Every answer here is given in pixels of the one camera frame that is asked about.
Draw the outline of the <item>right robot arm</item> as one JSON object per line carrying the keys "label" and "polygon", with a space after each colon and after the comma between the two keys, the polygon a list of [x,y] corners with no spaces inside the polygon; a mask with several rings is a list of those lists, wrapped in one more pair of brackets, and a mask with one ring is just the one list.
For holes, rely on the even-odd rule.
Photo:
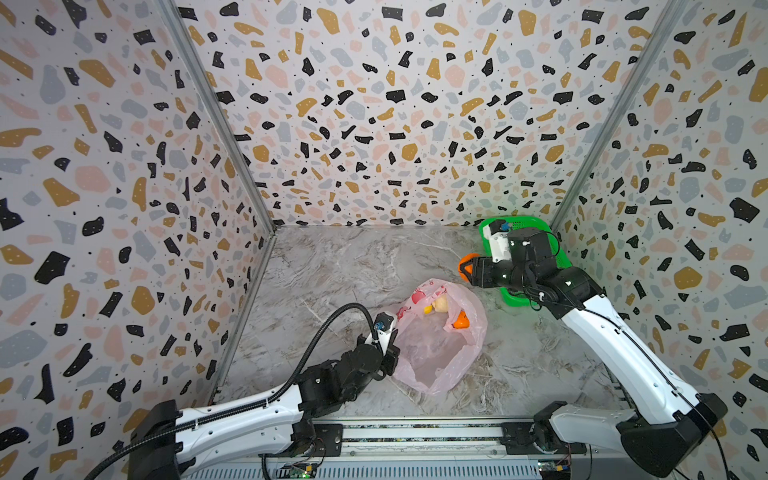
{"label": "right robot arm", "polygon": [[505,220],[483,226],[486,256],[468,256],[459,270],[479,288],[502,288],[548,310],[601,359],[629,395],[623,410],[554,401],[533,418],[527,435],[554,454],[572,443],[624,453],[646,473],[671,475],[725,416],[714,393],[700,393],[667,367],[626,324],[605,289],[584,270],[560,267],[552,232],[516,228]]}

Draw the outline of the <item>green plastic basket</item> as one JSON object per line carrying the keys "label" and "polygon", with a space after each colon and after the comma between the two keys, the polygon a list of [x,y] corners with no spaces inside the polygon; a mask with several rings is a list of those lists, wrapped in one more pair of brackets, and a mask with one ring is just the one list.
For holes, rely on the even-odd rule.
{"label": "green plastic basket", "polygon": [[[509,224],[511,259],[494,263],[489,256],[490,248],[483,238],[482,228],[497,219]],[[538,301],[541,297],[538,288],[544,281],[572,266],[558,237],[539,218],[490,218],[480,222],[478,231],[482,236],[484,254],[475,260],[472,284],[480,288],[499,289],[502,299],[509,306],[522,307]]]}

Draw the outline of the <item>pink plastic bag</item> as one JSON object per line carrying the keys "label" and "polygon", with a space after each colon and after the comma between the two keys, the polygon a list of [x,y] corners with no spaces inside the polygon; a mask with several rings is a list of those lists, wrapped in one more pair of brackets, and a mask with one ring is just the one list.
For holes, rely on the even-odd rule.
{"label": "pink plastic bag", "polygon": [[[440,295],[449,299],[449,311],[425,315],[424,308]],[[457,330],[452,324],[465,311],[471,325]],[[479,357],[488,320],[479,298],[469,289],[440,279],[419,285],[397,311],[400,349],[394,379],[427,395],[453,389]]]}

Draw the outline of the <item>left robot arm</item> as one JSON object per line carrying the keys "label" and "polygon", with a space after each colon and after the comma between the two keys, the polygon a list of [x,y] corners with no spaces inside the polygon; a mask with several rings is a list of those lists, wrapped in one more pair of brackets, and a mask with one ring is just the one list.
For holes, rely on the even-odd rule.
{"label": "left robot arm", "polygon": [[179,409],[173,400],[153,407],[131,435],[131,479],[180,479],[249,455],[294,456],[309,449],[314,419],[355,401],[374,380],[393,374],[399,357],[395,328],[359,337],[338,360],[313,365],[283,395],[275,390],[203,408]]}

